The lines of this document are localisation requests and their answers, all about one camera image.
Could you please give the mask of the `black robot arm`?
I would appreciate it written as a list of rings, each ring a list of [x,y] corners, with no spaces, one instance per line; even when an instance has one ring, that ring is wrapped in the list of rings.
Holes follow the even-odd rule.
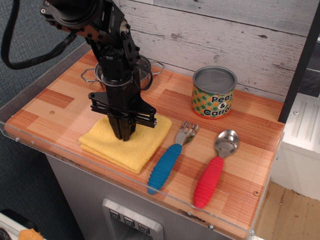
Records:
[[[107,115],[115,136],[128,141],[137,124],[155,127],[156,109],[141,97],[153,83],[152,71],[139,63],[140,48],[120,8],[112,0],[45,0],[41,13],[57,29],[91,46],[105,87],[88,95],[91,109]]]

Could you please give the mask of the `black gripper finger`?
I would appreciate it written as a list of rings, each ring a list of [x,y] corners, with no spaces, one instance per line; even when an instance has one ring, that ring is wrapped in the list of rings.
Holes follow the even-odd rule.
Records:
[[[113,116],[113,115],[108,115],[108,121],[109,124],[113,130],[114,135],[121,140],[122,137],[122,131],[121,131],[121,125],[120,125],[120,120],[119,118]]]
[[[123,141],[128,141],[136,130],[136,122],[133,119],[121,119],[121,136]]]

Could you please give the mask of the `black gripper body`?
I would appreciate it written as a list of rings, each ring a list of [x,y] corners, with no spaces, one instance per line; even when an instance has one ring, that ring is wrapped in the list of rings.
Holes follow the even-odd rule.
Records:
[[[91,110],[118,119],[154,128],[157,124],[156,109],[145,102],[141,91],[133,82],[123,86],[106,86],[104,92],[91,92]]]

